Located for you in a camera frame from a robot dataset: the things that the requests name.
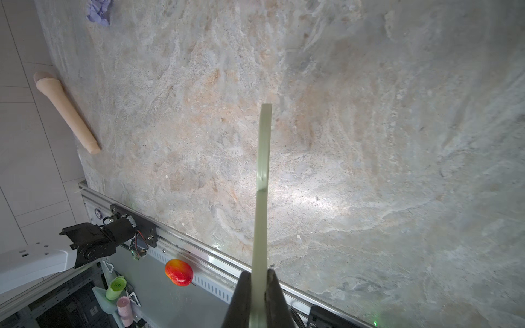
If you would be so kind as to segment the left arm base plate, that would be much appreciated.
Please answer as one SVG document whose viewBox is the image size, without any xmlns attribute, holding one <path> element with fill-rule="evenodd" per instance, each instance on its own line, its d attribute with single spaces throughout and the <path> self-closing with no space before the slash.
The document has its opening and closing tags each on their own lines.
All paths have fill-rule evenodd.
<svg viewBox="0 0 525 328">
<path fill-rule="evenodd" d="M 148 244 L 149 247 L 157 247 L 157 226 L 152 220 L 137 211 L 120 204 L 111 204 L 110 209 L 113 214 L 117 214 L 119 217 L 132 217 L 138 235 L 144 237 L 145 243 Z"/>
</svg>

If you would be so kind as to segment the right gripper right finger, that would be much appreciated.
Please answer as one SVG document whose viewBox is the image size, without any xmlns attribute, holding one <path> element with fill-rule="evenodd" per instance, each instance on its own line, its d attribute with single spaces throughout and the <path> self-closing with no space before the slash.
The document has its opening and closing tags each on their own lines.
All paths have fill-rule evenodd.
<svg viewBox="0 0 525 328">
<path fill-rule="evenodd" d="M 267 270 L 267 285 L 265 291 L 265 313 L 268 328 L 294 328 L 291 316 L 280 282 L 273 269 Z"/>
</svg>

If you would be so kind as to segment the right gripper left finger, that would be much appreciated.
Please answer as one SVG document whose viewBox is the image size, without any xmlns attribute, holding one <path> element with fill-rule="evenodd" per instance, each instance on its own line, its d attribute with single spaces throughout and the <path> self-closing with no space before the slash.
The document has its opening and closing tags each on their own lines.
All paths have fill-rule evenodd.
<svg viewBox="0 0 525 328">
<path fill-rule="evenodd" d="M 249 328 L 251 295 L 251 273 L 243 271 L 239 276 L 222 328 Z"/>
</svg>

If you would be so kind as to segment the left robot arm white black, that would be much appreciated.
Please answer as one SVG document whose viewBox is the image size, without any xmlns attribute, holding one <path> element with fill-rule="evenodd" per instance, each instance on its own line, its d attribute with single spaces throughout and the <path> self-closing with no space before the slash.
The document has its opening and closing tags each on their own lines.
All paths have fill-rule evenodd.
<svg viewBox="0 0 525 328">
<path fill-rule="evenodd" d="M 1 293 L 115 254 L 136 232 L 137 225 L 128 219 L 103 226 L 82 223 L 62 229 L 47 241 L 2 253 Z"/>
</svg>

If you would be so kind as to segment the green hand brush white bristles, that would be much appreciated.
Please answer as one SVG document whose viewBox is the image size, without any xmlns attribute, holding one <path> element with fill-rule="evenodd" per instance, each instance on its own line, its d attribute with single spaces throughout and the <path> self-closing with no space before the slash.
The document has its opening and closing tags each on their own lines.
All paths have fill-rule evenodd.
<svg viewBox="0 0 525 328">
<path fill-rule="evenodd" d="M 272 132 L 272 105 L 263 104 L 259 120 L 256 175 L 256 208 L 252 250 L 250 327 L 266 327 L 265 293 L 267 285 L 267 199 L 269 153 Z"/>
</svg>

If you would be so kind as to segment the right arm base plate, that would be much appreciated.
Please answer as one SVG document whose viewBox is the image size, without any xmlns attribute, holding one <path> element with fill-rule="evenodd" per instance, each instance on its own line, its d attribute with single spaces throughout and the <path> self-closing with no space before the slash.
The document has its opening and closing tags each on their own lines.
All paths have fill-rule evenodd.
<svg viewBox="0 0 525 328">
<path fill-rule="evenodd" d="M 347 314 L 335 313 L 321 306 L 312 306 L 307 327 L 315 328 L 373 328 L 374 325 Z"/>
</svg>

